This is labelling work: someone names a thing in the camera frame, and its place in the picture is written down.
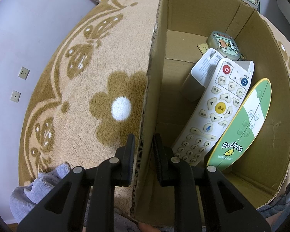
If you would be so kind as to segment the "lower beige wall socket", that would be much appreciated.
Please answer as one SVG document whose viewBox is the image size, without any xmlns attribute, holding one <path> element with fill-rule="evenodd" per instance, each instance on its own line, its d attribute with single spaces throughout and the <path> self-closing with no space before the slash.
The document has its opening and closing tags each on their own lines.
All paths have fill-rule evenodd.
<svg viewBox="0 0 290 232">
<path fill-rule="evenodd" d="M 18 103 L 19 102 L 19 99 L 20 99 L 20 96 L 21 96 L 21 93 L 20 92 L 18 92 L 18 91 L 12 91 L 10 100 L 13 101 L 13 102 L 15 102 L 15 103 Z"/>
</svg>

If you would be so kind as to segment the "beige wall socket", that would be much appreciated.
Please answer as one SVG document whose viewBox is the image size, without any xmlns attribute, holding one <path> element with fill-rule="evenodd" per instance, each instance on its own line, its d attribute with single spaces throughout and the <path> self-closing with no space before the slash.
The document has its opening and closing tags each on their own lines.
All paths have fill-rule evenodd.
<svg viewBox="0 0 290 232">
<path fill-rule="evenodd" d="M 20 96 L 21 96 L 21 93 L 20 92 L 18 92 L 18 91 L 12 91 L 10 100 L 13 101 L 13 102 L 15 102 L 15 103 L 18 103 L 19 102 L 19 99 L 20 99 Z"/>
<path fill-rule="evenodd" d="M 25 67 L 21 67 L 21 70 L 20 70 L 20 72 L 18 74 L 18 77 L 21 78 L 21 79 L 26 80 L 28 75 L 29 75 L 29 72 L 30 72 L 29 69 L 27 69 Z"/>
</svg>

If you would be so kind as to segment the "small beige card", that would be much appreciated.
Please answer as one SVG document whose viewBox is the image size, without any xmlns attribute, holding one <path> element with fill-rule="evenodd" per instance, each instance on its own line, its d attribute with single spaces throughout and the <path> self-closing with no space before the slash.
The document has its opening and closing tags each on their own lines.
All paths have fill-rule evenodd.
<svg viewBox="0 0 290 232">
<path fill-rule="evenodd" d="M 200 50 L 200 52 L 202 53 L 202 55 L 204 55 L 207 52 L 207 50 L 209 49 L 207 43 L 198 44 L 197 47 Z"/>
</svg>

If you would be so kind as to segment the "beige floral round rug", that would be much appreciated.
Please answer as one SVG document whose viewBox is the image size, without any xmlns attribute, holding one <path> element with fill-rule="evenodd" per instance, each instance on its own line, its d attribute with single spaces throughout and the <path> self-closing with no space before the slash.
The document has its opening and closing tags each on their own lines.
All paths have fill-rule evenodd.
<svg viewBox="0 0 290 232">
<path fill-rule="evenodd" d="M 98 166 L 131 133 L 136 170 L 158 6 L 159 0 L 104 0 L 63 40 L 26 111 L 21 185 L 62 163 Z M 130 217 L 133 185 L 115 190 L 115 205 Z"/>
</svg>

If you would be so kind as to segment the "upper beige wall socket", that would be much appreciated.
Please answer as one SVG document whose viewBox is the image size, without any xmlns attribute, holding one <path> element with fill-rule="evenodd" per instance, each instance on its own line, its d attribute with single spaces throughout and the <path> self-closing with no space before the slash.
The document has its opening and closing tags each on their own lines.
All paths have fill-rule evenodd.
<svg viewBox="0 0 290 232">
<path fill-rule="evenodd" d="M 26 80 L 28 75 L 29 75 L 29 72 L 30 72 L 29 69 L 27 69 L 25 67 L 21 67 L 21 70 L 20 70 L 20 72 L 18 74 L 18 77 L 21 78 L 21 79 Z"/>
</svg>

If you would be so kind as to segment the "cartoon print green tin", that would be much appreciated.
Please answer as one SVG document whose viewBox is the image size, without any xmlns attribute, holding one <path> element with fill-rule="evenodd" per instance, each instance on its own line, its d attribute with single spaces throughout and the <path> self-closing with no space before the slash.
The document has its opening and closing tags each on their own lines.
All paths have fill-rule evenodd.
<svg viewBox="0 0 290 232">
<path fill-rule="evenodd" d="M 233 61 L 239 60 L 241 53 L 234 39 L 223 32 L 213 31 L 207 39 L 209 48 L 215 49 L 223 57 Z"/>
</svg>

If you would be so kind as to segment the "white tv remote control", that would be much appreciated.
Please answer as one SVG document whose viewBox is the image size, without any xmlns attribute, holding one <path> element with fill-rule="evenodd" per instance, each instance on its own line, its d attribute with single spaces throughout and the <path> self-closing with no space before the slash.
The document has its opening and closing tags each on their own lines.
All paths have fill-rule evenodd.
<svg viewBox="0 0 290 232">
<path fill-rule="evenodd" d="M 204 159 L 237 113 L 252 76 L 228 58 L 219 60 L 209 85 L 172 146 L 176 157 L 191 166 Z"/>
</svg>

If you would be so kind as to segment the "grey fleece cloth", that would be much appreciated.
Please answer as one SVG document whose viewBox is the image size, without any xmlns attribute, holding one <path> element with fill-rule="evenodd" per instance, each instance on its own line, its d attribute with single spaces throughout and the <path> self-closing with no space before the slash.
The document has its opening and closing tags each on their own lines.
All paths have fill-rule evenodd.
<svg viewBox="0 0 290 232">
<path fill-rule="evenodd" d="M 10 197 L 10 210 L 16 222 L 19 224 L 70 170 L 69 165 L 63 163 L 51 172 L 38 173 L 29 185 L 16 187 Z"/>
</svg>

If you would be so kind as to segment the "brown cardboard box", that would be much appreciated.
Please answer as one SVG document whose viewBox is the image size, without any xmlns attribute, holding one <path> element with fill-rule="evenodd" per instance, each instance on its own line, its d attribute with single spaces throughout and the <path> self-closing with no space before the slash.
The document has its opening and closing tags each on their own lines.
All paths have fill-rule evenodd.
<svg viewBox="0 0 290 232">
<path fill-rule="evenodd" d="M 130 215 L 137 221 L 171 226 L 174 189 L 161 187 L 151 150 L 153 135 L 173 145 L 196 104 L 180 93 L 201 57 L 197 45 L 213 31 L 231 35 L 252 81 L 268 78 L 272 98 L 262 129 L 226 177 L 255 208 L 276 197 L 290 171 L 290 42 L 275 26 L 240 0 L 159 0 L 148 66 Z"/>
</svg>

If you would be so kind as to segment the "white flat router device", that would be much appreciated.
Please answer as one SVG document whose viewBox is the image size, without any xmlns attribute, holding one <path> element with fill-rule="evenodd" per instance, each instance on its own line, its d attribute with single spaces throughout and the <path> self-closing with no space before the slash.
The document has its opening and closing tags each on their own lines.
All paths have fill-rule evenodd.
<svg viewBox="0 0 290 232">
<path fill-rule="evenodd" d="M 236 61 L 236 63 L 245 69 L 250 75 L 253 75 L 255 65 L 253 61 Z"/>
</svg>

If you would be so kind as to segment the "white plug charger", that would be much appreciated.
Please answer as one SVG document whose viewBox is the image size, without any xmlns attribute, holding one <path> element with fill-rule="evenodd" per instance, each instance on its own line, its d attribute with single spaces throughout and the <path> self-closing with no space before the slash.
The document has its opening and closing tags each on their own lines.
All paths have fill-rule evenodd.
<svg viewBox="0 0 290 232">
<path fill-rule="evenodd" d="M 209 48 L 196 62 L 180 90 L 187 100 L 194 102 L 203 95 L 221 58 L 215 49 Z"/>
</svg>

